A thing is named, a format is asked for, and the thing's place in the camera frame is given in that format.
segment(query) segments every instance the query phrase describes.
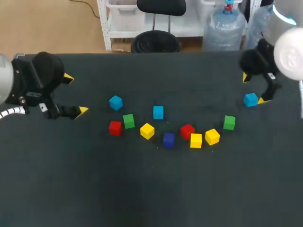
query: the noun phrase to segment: cube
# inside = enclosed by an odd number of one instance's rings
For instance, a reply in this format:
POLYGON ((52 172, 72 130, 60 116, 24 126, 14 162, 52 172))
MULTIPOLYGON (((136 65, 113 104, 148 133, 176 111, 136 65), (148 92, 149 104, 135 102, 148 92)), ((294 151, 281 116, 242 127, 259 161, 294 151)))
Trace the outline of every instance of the cube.
POLYGON ((109 106, 112 107, 114 110, 119 110, 123 106, 122 98, 118 96, 114 96, 109 100, 109 106))
POLYGON ((122 123, 121 122, 111 122, 109 125, 109 134, 111 136, 121 136, 122 123))
POLYGON ((190 135, 190 147, 191 148, 201 148, 202 147, 202 134, 190 135))
POLYGON ((154 120, 163 120, 163 106, 155 105, 153 107, 154 120))
POLYGON ((134 128, 134 116, 132 114, 124 115, 123 120, 126 129, 134 128))
POLYGON ((236 118, 232 116, 225 116, 223 129, 234 130, 236 118))
POLYGON ((205 140, 209 145, 216 144, 220 140, 220 134, 216 129, 211 129, 205 133, 205 140))
POLYGON ((191 126, 190 124, 186 124, 183 127, 181 127, 180 136, 185 140, 189 140, 190 134, 195 133, 195 132, 196 132, 196 130, 193 126, 191 126))
POLYGON ((163 146, 166 148, 175 147, 175 134, 174 133, 165 133, 163 137, 163 146))
POLYGON ((247 94, 244 97, 244 104, 247 107, 252 107, 258 105, 258 97, 255 93, 247 94))
POLYGON ((140 128, 140 134, 149 140, 155 134, 155 128, 150 124, 146 123, 144 126, 140 128))

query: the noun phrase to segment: white storage box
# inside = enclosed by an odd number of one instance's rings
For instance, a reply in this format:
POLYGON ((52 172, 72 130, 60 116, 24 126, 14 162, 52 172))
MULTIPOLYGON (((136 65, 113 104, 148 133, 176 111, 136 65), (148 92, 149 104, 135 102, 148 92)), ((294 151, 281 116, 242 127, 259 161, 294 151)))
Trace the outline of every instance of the white storage box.
POLYGON ((108 0, 107 7, 110 9, 112 23, 117 30, 143 30, 145 13, 138 9, 136 0, 108 0))
MULTIPOLYGON (((207 20, 207 16, 212 13, 214 8, 216 7, 224 7, 225 0, 199 0, 200 4, 198 6, 198 15, 200 22, 202 23, 202 26, 204 27, 204 24, 207 20)), ((238 5, 243 0, 234 0, 233 9, 237 9, 238 5)))

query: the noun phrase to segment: black cable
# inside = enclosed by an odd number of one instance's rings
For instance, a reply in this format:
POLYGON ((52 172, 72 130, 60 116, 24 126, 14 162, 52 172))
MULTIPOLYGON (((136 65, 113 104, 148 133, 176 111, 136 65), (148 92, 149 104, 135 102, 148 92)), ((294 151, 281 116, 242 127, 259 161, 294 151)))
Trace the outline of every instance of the black cable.
POLYGON ((85 3, 85 4, 89 5, 89 7, 91 8, 91 11, 93 11, 94 16, 95 16, 96 18, 99 18, 99 19, 100 19, 100 17, 98 17, 98 16, 95 14, 94 9, 92 8, 92 6, 91 6, 89 3, 85 2, 85 1, 79 1, 79 0, 70 0, 70 1, 81 2, 81 3, 85 3))

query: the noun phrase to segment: white cable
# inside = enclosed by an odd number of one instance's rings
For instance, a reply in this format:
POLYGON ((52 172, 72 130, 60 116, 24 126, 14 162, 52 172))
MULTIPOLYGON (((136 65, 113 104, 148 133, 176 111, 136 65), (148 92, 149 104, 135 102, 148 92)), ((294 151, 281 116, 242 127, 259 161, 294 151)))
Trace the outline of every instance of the white cable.
POLYGON ((15 107, 15 108, 11 108, 11 109, 8 109, 8 110, 5 110, 3 112, 0 113, 0 119, 3 118, 3 117, 6 117, 10 114, 25 114, 25 110, 22 106, 20 107, 15 107))
POLYGON ((301 94, 301 118, 303 119, 303 81, 299 81, 300 94, 301 94))

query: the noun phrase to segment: blue cube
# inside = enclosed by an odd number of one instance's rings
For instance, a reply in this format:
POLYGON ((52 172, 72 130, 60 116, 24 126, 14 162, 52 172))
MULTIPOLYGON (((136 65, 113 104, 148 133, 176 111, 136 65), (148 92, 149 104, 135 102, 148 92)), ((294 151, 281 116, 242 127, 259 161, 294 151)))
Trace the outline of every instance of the blue cube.
POLYGON ((244 97, 244 104, 247 107, 252 107, 258 105, 258 97, 255 93, 247 94, 244 97))
POLYGON ((163 146, 166 148, 175 147, 175 134, 174 133, 165 133, 163 137, 163 146))
POLYGON ((153 107, 154 120, 163 120, 163 106, 155 105, 153 107))
POLYGON ((114 96, 109 100, 109 106, 112 107, 114 110, 118 110, 123 106, 122 98, 118 96, 114 96))

